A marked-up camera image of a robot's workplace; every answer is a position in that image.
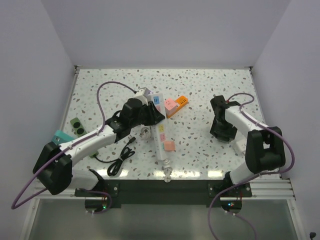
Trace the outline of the long white power strip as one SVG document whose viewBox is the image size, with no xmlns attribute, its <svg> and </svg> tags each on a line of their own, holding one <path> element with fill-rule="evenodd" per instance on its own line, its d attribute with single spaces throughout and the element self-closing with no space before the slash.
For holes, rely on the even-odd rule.
<svg viewBox="0 0 320 240">
<path fill-rule="evenodd" d="M 167 126 L 167 116 L 165 110 L 165 100 L 163 94 L 151 93 L 149 95 L 150 100 L 153 102 L 155 108 L 159 113 L 164 116 L 164 120 L 160 121 L 158 124 L 151 126 L 151 133 L 154 140 L 155 151 L 158 161 L 162 161 L 163 168 L 170 168 L 170 161 L 165 151 L 164 143 L 167 140 L 166 126 Z"/>
</svg>

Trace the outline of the white cartoon cube socket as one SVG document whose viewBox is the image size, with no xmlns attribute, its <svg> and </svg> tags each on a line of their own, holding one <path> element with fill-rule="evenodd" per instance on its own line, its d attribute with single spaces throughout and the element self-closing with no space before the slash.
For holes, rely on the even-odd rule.
<svg viewBox="0 0 320 240">
<path fill-rule="evenodd" d="M 246 154 L 246 147 L 247 147 L 247 140 L 241 139 L 238 141 L 235 141 L 232 145 L 233 150 L 238 155 L 245 155 Z"/>
</svg>

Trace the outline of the small pink adapter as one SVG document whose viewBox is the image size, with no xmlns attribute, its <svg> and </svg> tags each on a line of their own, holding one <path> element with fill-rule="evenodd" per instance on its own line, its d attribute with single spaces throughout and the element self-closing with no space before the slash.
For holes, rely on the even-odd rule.
<svg viewBox="0 0 320 240">
<path fill-rule="evenodd" d="M 176 150 L 176 145 L 174 141 L 164 141 L 163 148 L 166 152 L 173 152 Z"/>
</svg>

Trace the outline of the green power strip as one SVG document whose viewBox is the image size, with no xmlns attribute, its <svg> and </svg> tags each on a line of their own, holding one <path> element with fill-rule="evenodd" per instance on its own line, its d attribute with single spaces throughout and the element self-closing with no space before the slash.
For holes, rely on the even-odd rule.
<svg viewBox="0 0 320 240">
<path fill-rule="evenodd" d="M 78 137 L 82 137 L 85 134 L 87 134 L 87 131 L 84 129 L 81 121 L 79 120 L 79 118 L 75 117 L 73 119 L 70 120 L 70 124 L 75 132 L 75 134 Z"/>
</svg>

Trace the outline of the teal triangular power strip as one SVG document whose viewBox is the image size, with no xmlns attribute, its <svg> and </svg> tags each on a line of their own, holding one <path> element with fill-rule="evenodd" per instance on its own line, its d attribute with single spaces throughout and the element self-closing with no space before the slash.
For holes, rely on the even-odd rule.
<svg viewBox="0 0 320 240">
<path fill-rule="evenodd" d="M 56 145 L 61 145 L 63 143 L 73 141 L 74 139 L 75 139 L 74 137 L 64 133 L 63 131 L 57 130 L 54 136 L 52 137 L 51 141 Z"/>
</svg>

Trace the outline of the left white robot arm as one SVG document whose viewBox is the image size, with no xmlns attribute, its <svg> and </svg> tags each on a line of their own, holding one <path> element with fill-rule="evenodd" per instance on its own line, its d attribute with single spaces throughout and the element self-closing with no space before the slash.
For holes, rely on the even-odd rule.
<svg viewBox="0 0 320 240">
<path fill-rule="evenodd" d="M 154 126 L 165 118 L 166 113 L 152 101 L 144 104 L 137 98 L 130 98 L 101 128 L 61 145 L 46 144 L 33 173 L 52 195 L 75 188 L 99 196 L 104 190 L 102 177 L 94 170 L 74 170 L 73 166 L 98 149 L 127 137 L 133 128 Z"/>
</svg>

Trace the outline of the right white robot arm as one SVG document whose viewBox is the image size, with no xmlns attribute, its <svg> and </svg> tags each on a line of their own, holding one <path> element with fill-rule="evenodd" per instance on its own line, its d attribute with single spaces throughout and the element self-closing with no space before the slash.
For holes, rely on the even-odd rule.
<svg viewBox="0 0 320 240">
<path fill-rule="evenodd" d="M 269 127 L 257 123 L 255 118 L 244 116 L 241 104 L 229 101 L 222 95 L 210 100 L 214 119 L 210 134 L 218 141 L 230 143 L 236 138 L 237 132 L 245 137 L 244 163 L 234 170 L 228 171 L 220 190 L 230 197 L 240 190 L 240 183 L 256 174 L 273 171 L 286 163 L 282 131 L 279 127 Z"/>
</svg>

